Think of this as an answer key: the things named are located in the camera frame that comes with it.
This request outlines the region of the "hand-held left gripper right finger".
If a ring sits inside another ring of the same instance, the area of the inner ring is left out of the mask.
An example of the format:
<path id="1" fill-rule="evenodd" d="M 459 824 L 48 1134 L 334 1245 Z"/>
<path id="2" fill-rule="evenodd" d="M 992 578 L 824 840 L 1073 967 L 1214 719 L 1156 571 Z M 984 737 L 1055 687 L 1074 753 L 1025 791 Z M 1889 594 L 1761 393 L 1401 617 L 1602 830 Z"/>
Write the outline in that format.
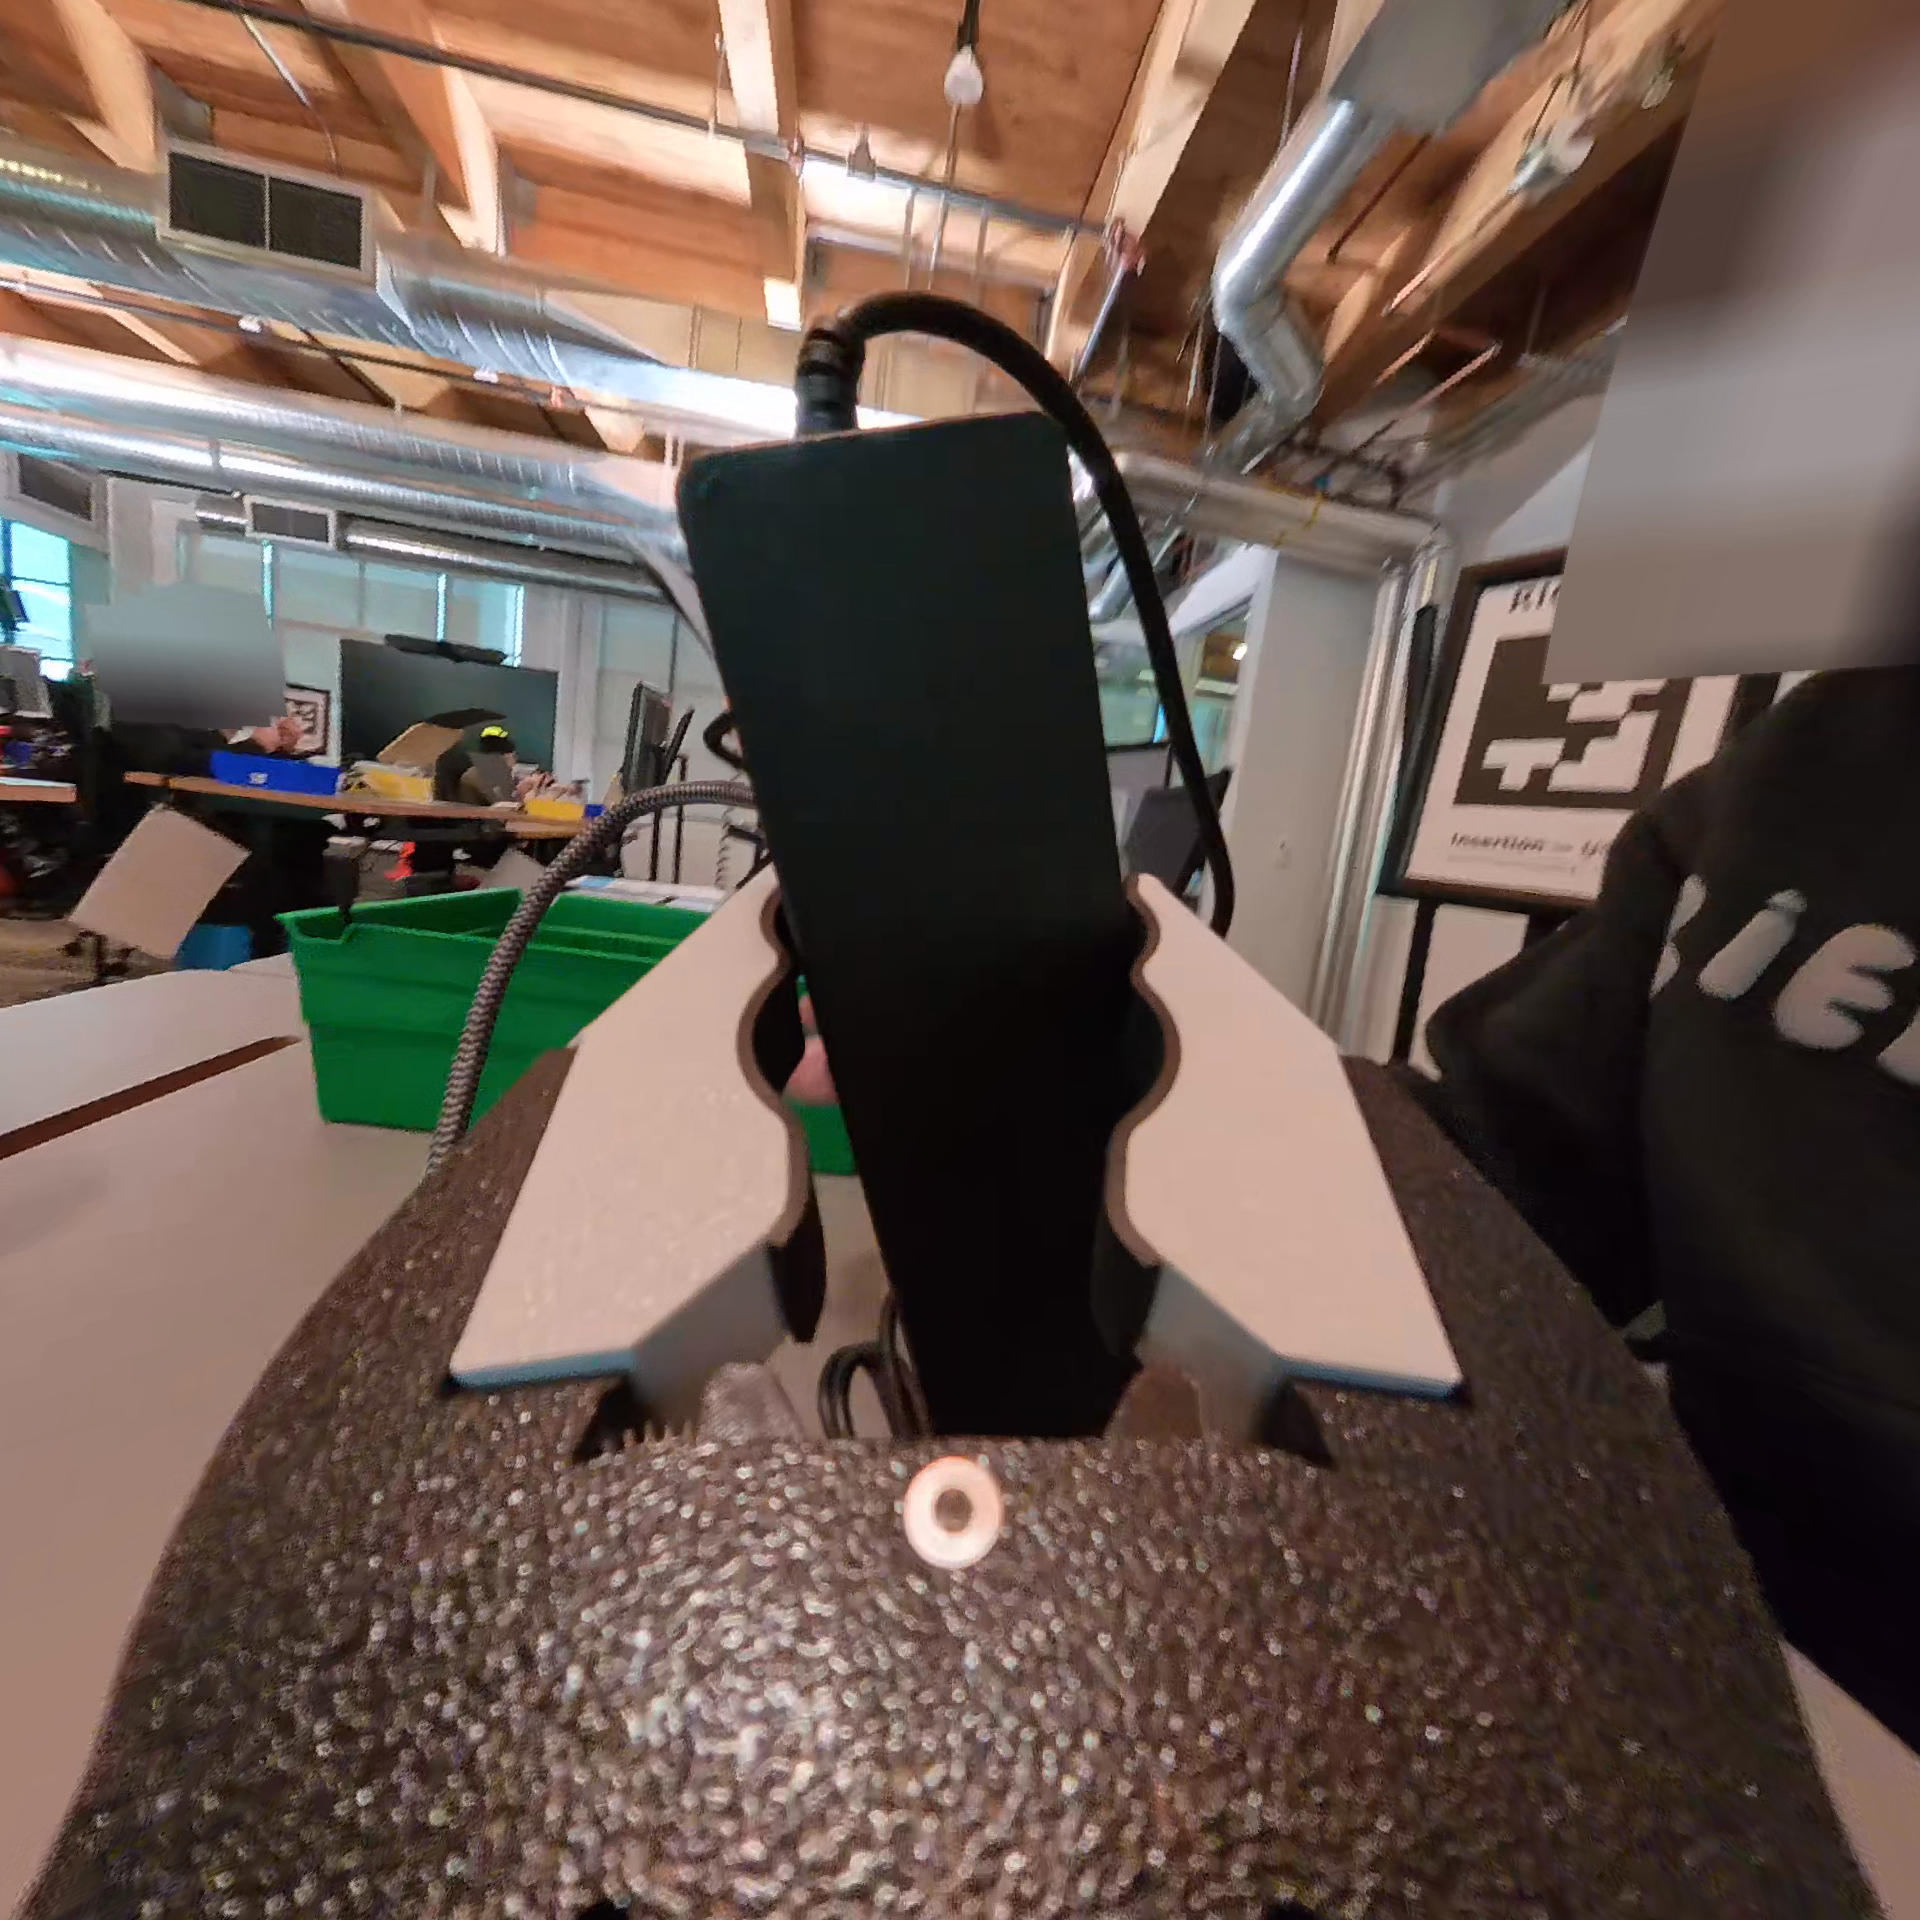
<path id="1" fill-rule="evenodd" d="M 1458 1401 L 1338 1045 L 1161 879 L 1127 898 L 1143 1089 L 1107 1155 L 1102 1334 L 1235 1441 L 1279 1438 L 1300 1385 Z"/>

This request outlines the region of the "person's black sweatshirt torso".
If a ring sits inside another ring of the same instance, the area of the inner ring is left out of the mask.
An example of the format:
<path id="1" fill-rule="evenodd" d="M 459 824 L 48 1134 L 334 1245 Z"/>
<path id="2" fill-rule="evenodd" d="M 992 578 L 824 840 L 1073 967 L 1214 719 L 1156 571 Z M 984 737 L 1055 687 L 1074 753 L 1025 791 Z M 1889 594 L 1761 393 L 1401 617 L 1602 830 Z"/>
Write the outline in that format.
<path id="1" fill-rule="evenodd" d="M 1433 1009 L 1430 1113 L 1618 1328 L 1784 1639 L 1919 1739 L 1919 669 L 1812 674 Z"/>

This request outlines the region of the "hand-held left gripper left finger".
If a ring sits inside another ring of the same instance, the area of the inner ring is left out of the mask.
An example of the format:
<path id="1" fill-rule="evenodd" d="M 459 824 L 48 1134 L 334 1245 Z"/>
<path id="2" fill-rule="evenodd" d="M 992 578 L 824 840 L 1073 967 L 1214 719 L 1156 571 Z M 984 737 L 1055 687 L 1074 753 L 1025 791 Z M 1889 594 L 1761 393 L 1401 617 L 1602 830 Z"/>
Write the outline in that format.
<path id="1" fill-rule="evenodd" d="M 691 1418 L 712 1375 L 810 1343 L 826 1229 L 783 1093 L 777 879 L 750 879 L 588 1023 L 449 1360 L 467 1392 L 624 1383 Z"/>

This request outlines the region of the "silver elbow duct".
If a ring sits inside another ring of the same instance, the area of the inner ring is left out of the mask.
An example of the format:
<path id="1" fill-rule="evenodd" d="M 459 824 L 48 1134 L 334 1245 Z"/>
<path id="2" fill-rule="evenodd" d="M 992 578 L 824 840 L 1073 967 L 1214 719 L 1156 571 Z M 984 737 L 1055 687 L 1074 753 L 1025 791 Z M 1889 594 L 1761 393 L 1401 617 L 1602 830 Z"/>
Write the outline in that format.
<path id="1" fill-rule="evenodd" d="M 1225 233 L 1212 270 L 1212 318 L 1252 382 L 1220 429 L 1217 457 L 1243 465 L 1320 401 L 1327 359 L 1287 274 L 1367 165 L 1398 135 L 1432 137 L 1455 120 L 1530 46 L 1561 3 L 1380 1 L 1339 3 L 1329 75 L 1283 139 Z"/>

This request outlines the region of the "black monitor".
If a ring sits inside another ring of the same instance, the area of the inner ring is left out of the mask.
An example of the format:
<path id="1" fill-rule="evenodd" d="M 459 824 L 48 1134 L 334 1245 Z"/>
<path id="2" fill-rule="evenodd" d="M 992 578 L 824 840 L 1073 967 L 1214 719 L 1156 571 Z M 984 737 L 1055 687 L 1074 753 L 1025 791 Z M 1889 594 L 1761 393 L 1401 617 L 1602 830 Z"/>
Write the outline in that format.
<path id="1" fill-rule="evenodd" d="M 1191 787 L 1166 784 L 1143 792 L 1121 846 L 1127 877 L 1152 877 L 1188 899 L 1207 861 L 1207 839 Z"/>
<path id="2" fill-rule="evenodd" d="M 688 779 L 687 742 L 694 705 L 672 705 L 658 687 L 639 681 L 632 690 L 628 722 L 618 767 L 622 795 Z M 647 879 L 681 879 L 687 809 L 650 816 Z"/>

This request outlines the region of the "silver spiral air duct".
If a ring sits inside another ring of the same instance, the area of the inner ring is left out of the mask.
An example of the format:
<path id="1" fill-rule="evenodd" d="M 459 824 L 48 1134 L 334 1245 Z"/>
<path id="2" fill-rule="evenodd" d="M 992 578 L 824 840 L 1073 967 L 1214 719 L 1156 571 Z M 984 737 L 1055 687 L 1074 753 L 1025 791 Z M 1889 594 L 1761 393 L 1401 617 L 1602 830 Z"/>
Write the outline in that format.
<path id="1" fill-rule="evenodd" d="M 336 464 L 438 472 L 591 512 L 665 515 L 678 472 L 607 448 L 579 448 L 366 401 L 278 391 L 113 352 L 2 335 L 7 401 L 96 424 L 146 424 Z"/>

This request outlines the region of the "large black usb hub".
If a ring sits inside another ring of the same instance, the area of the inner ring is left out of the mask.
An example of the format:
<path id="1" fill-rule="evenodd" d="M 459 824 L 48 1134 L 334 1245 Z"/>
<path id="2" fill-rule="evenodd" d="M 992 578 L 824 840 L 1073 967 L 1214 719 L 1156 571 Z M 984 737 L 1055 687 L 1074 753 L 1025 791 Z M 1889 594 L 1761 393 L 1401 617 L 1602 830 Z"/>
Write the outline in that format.
<path id="1" fill-rule="evenodd" d="M 679 522 L 942 1433 L 1081 1438 L 1143 926 L 1067 443 L 976 415 L 702 457 Z"/>

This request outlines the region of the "open cardboard box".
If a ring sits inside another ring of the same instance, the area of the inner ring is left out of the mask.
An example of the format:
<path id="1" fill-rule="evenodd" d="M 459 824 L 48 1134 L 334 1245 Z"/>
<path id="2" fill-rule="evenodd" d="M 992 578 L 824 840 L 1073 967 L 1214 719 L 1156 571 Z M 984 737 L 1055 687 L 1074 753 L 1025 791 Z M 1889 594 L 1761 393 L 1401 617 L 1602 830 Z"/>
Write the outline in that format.
<path id="1" fill-rule="evenodd" d="M 433 722 L 420 722 L 406 729 L 396 736 L 387 746 L 382 746 L 372 759 L 363 760 L 384 760 L 388 766 L 406 766 L 420 771 L 431 771 L 434 776 L 434 797 L 438 797 L 438 767 L 441 755 L 463 746 L 467 737 L 467 726 L 443 726 Z"/>

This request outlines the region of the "white card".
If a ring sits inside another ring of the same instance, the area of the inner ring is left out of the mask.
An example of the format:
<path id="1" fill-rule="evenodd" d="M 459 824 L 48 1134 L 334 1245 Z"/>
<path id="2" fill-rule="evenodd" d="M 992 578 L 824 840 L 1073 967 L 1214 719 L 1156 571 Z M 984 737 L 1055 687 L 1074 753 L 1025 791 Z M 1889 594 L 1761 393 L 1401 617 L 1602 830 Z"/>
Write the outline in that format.
<path id="1" fill-rule="evenodd" d="M 153 806 L 108 856 L 66 920 L 80 934 L 172 965 L 247 856 L 250 850 L 227 831 L 179 806 Z"/>

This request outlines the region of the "wooden desk with bins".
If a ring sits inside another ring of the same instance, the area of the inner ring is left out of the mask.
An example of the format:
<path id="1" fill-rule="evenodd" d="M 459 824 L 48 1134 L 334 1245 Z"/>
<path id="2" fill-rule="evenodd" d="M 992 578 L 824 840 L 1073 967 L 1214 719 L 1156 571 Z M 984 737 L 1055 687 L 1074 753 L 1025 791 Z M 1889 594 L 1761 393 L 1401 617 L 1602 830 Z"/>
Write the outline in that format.
<path id="1" fill-rule="evenodd" d="M 369 840 L 379 846 L 443 847 L 490 867 L 508 850 L 556 853 L 582 824 L 543 823 L 522 811 L 522 802 L 498 806 L 379 799 L 344 792 L 334 797 L 299 797 L 246 786 L 217 784 L 209 776 L 168 776 L 132 771 L 129 786 L 145 786 L 159 795 L 155 806 L 176 806 L 200 819 L 214 809 L 303 809 L 330 823 L 330 840 Z"/>

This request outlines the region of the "framed marker poster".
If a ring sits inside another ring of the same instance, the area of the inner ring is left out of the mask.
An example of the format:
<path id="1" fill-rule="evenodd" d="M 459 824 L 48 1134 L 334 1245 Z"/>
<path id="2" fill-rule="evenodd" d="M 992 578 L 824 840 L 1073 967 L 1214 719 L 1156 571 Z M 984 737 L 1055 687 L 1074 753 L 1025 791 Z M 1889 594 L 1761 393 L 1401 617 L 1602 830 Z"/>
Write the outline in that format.
<path id="1" fill-rule="evenodd" d="M 1378 888 L 1575 911 L 1625 819 L 1806 674 L 1547 675 L 1564 545 L 1463 567 L 1411 725 Z"/>

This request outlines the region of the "large black television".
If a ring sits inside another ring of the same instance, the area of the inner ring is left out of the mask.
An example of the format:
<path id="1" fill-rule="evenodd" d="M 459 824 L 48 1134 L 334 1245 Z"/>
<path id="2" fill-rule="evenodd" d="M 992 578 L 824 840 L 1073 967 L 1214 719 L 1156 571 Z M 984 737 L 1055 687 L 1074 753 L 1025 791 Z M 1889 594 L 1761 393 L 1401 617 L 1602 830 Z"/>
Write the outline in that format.
<path id="1" fill-rule="evenodd" d="M 559 705 L 556 672 L 482 649 L 342 641 L 342 760 L 384 759 L 418 726 L 454 736 L 503 729 L 524 760 L 551 767 Z"/>

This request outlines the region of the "silver air duct with vent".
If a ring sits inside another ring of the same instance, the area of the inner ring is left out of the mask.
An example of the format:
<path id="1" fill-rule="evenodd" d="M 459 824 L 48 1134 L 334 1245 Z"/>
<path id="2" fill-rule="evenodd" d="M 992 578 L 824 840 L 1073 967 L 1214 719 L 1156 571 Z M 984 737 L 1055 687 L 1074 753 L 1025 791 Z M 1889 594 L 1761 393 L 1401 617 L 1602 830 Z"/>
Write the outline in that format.
<path id="1" fill-rule="evenodd" d="M 401 233 L 369 274 L 164 231 L 162 176 L 4 135 L 7 266 L 89 281 L 228 318 L 287 321 L 363 344 L 415 347 L 474 370 L 582 393 L 643 393 L 664 360 L 503 259 Z"/>

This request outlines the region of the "green plastic bin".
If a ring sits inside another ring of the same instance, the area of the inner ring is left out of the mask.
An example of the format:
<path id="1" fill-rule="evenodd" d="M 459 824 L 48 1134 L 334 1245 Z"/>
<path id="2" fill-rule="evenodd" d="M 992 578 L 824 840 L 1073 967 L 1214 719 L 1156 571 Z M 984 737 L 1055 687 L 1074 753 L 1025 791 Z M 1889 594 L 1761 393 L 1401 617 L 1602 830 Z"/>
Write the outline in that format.
<path id="1" fill-rule="evenodd" d="M 520 888 L 488 886 L 280 917 L 324 1120 L 434 1131 L 474 994 L 520 902 Z M 471 1115 L 576 1041 L 707 918 L 607 886 L 556 899 L 503 999 Z"/>

